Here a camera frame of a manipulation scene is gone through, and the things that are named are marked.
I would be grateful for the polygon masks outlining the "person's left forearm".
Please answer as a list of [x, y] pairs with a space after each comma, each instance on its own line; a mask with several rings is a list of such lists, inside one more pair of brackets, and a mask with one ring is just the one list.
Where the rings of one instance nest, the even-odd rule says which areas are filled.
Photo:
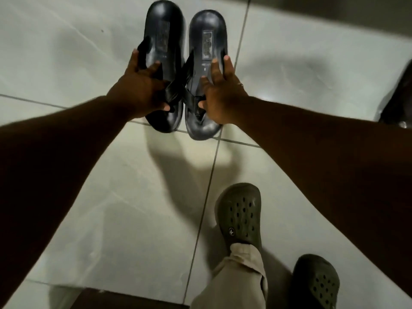
[[101, 96], [0, 127], [0, 308], [20, 286], [75, 202], [137, 98]]

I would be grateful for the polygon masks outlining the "person's right forearm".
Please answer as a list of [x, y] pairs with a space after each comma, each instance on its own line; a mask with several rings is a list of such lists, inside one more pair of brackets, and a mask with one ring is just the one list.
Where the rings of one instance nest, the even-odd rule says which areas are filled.
[[247, 96], [228, 113], [228, 123], [412, 297], [412, 130]]

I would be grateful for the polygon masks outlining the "dark shiny shoe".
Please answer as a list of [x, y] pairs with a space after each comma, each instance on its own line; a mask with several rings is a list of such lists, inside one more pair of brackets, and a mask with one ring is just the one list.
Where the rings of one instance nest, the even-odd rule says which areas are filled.
[[394, 93], [383, 108], [378, 122], [412, 129], [412, 59], [400, 76]]

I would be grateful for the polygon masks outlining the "black strap sandal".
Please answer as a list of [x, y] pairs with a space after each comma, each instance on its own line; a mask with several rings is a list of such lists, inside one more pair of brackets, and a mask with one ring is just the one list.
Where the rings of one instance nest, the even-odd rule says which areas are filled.
[[200, 78], [207, 76], [211, 81], [211, 63], [217, 59], [219, 69], [224, 73], [223, 58], [227, 55], [227, 29], [223, 16], [215, 10], [202, 10], [196, 13], [188, 29], [189, 57], [185, 63], [188, 68], [188, 82], [183, 90], [185, 103], [185, 124], [188, 135], [193, 140], [203, 141], [213, 138], [221, 129], [198, 106], [205, 100]]
[[137, 48], [137, 68], [143, 70], [156, 61], [161, 62], [154, 78], [167, 81], [159, 96], [169, 104], [170, 110], [158, 110], [146, 116], [149, 124], [161, 133], [176, 131], [183, 115], [180, 92], [184, 37], [185, 19], [178, 5], [169, 0], [152, 3], [147, 11], [143, 41]]

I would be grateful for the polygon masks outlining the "person's right hand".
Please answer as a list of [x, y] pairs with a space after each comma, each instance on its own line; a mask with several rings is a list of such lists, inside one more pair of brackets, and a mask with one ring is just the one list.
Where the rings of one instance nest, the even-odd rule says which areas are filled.
[[213, 59], [210, 71], [211, 80], [202, 76], [199, 81], [205, 95], [204, 100], [211, 102], [211, 108], [206, 114], [217, 124], [238, 124], [242, 112], [240, 106], [247, 100], [248, 94], [235, 75], [231, 58], [228, 55], [223, 57], [223, 72], [217, 58]]

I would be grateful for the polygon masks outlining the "olive green clog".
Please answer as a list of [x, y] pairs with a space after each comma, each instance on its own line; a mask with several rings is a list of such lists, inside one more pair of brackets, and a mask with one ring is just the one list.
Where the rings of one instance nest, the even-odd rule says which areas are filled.
[[215, 204], [215, 220], [225, 245], [250, 244], [262, 250], [261, 194], [253, 184], [241, 182], [226, 188]]
[[336, 309], [339, 276], [327, 260], [304, 254], [297, 260], [289, 289], [289, 309]]

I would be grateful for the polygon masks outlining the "beige trouser leg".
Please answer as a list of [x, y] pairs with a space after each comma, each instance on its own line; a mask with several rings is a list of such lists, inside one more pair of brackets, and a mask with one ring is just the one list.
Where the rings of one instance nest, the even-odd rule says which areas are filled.
[[251, 244], [231, 244], [230, 255], [215, 268], [190, 309], [266, 309], [267, 294], [260, 251]]

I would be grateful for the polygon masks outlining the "person's left hand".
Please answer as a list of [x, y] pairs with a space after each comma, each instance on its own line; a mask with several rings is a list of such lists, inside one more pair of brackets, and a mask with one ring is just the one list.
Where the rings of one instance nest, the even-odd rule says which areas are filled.
[[125, 121], [142, 118], [154, 112], [156, 102], [166, 102], [163, 94], [166, 81], [155, 79], [161, 63], [138, 67], [139, 51], [133, 49], [124, 74], [105, 95], [114, 111]]

